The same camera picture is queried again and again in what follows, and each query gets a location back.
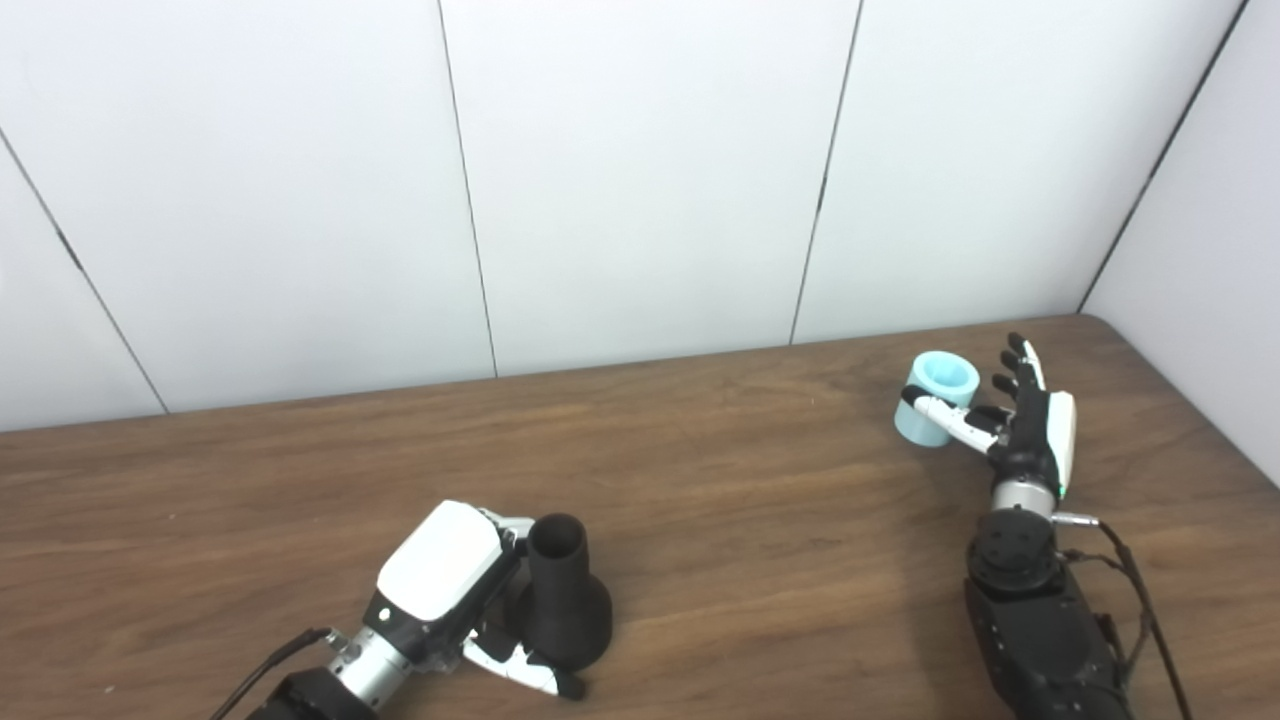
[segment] black fingertip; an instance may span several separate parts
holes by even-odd
[[[929,391],[924,389],[920,386],[906,386],[902,388],[902,400],[911,407],[915,407],[916,400],[927,395],[929,395]]]
[[[1014,378],[997,373],[991,377],[991,384],[996,386],[996,389],[1000,392],[1004,392],[1015,400],[1018,398],[1018,383],[1014,382]]]
[[[582,700],[586,697],[586,683],[577,675],[556,670],[556,694],[564,700]]]
[[[964,416],[964,421],[984,433],[996,434],[1000,432],[1000,423],[982,413],[969,413]]]

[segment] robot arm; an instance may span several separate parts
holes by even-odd
[[[532,524],[442,502],[383,565],[364,628],[351,639],[330,632],[337,657],[326,667],[288,675],[250,720],[376,719],[410,675],[449,673],[463,657],[534,689],[580,700],[581,680],[483,620],[520,569]]]
[[[909,386],[902,398],[995,469],[991,510],[968,548],[965,603],[991,682],[1019,720],[1132,720],[1124,657],[1108,620],[1093,615],[1055,523],[1071,478],[1075,400],[1048,392],[1025,338],[1009,336],[995,386],[1016,410],[964,409]]]

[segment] silver metal joint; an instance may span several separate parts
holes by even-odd
[[[1055,525],[1074,525],[1078,528],[1097,528],[1102,521],[1093,515],[1080,515],[1079,512],[1055,512],[1051,519]]]
[[[1039,483],[1005,480],[991,493],[992,510],[1028,510],[1050,520],[1056,507],[1057,497]]]
[[[413,667],[385,638],[370,628],[361,628],[329,664],[329,673],[361,702],[378,708],[387,703]]]

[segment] wood grain tabletop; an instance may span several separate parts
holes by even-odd
[[[1010,717],[961,600],[989,469],[892,424],[918,352],[989,375],[1010,329],[1079,401],[1064,509],[1134,548],[1197,717],[1280,716],[1280,491],[1112,329],[1062,316],[0,434],[0,717],[207,717],[303,628],[355,632],[445,498],[577,515],[613,644],[581,703],[463,664],[389,720]],[[1132,638],[1124,579],[1079,578]],[[1176,715],[1153,650],[1132,698]]]

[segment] robot finger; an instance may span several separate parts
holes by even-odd
[[[1018,380],[1010,378],[1009,375],[995,374],[991,377],[991,384],[996,386],[996,389],[1018,400]]]
[[[989,432],[997,436],[1009,427],[1009,423],[1015,415],[1015,413],[1009,407],[998,407],[996,405],[979,405],[977,407],[972,407],[969,414],[970,424],[980,427],[978,425],[979,421],[989,421]]]
[[[943,400],[919,386],[906,386],[902,388],[902,400],[924,415],[951,437],[986,454],[991,446],[996,445],[998,434],[995,423],[983,413],[972,411],[968,407],[957,407],[956,404]]]
[[[480,667],[515,680],[525,687],[568,700],[582,700],[586,685],[577,676],[557,670],[536,652],[525,650],[509,633],[497,625],[471,630],[462,643],[462,656]]]
[[[1024,374],[1033,375],[1036,378],[1036,386],[1044,389],[1047,387],[1044,384],[1044,368],[1041,365],[1039,355],[1036,354],[1036,347],[1030,343],[1030,341],[1018,333],[1009,333],[1009,347],[1014,350],[1014,354],[1019,359],[1018,368],[1010,369],[1014,370],[1019,379],[1023,379]],[[1009,368],[1004,355],[1000,356],[1000,360],[1001,363],[1005,363],[1006,368]]]

